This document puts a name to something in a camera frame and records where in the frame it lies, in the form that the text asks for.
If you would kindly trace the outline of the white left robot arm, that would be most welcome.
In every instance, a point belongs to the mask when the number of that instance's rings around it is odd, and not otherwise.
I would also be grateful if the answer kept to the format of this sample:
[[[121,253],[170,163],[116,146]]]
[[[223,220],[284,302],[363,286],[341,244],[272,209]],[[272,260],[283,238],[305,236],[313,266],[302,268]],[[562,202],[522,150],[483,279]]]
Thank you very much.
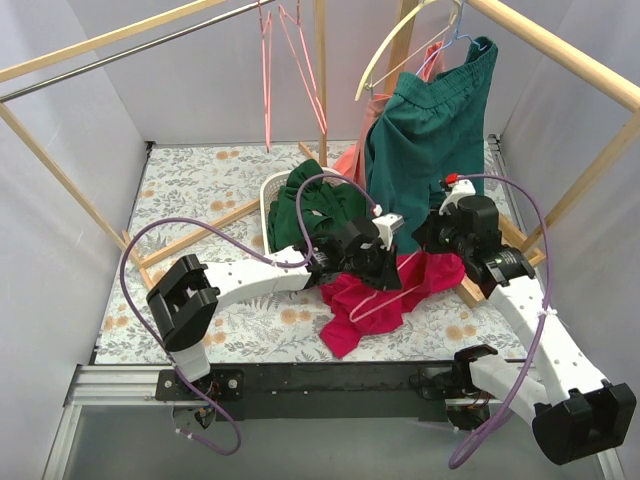
[[[393,234],[404,224],[398,214],[358,217],[336,233],[320,234],[267,255],[206,265],[193,254],[181,257],[146,300],[174,367],[178,387],[193,400],[213,386],[204,336],[214,316],[227,307],[281,291],[303,291],[350,274],[381,291],[398,290]]]

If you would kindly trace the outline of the magenta t shirt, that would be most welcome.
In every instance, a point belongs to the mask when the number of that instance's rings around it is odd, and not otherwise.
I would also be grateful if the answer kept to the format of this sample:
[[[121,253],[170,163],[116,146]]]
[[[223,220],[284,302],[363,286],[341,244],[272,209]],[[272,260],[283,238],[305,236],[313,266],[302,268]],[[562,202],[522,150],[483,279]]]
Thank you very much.
[[[456,287],[464,278],[462,261],[454,254],[416,251],[397,259],[402,287],[380,291],[349,274],[321,287],[334,318],[320,332],[332,354],[342,359],[365,336],[391,333],[403,324],[403,315],[429,296]]]

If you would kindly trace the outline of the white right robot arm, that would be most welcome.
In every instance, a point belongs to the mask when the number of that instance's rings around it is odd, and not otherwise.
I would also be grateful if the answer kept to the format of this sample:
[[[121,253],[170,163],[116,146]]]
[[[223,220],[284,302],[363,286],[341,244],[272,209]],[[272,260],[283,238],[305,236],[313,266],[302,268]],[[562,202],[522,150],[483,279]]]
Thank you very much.
[[[432,209],[414,239],[429,253],[458,256],[466,276],[507,320],[537,379],[488,345],[458,352],[454,389],[464,397],[486,391],[528,423],[544,455],[563,465],[620,446],[637,399],[625,383],[612,384],[574,342],[557,314],[544,307],[533,267],[502,242],[495,203],[474,192],[449,193]]]

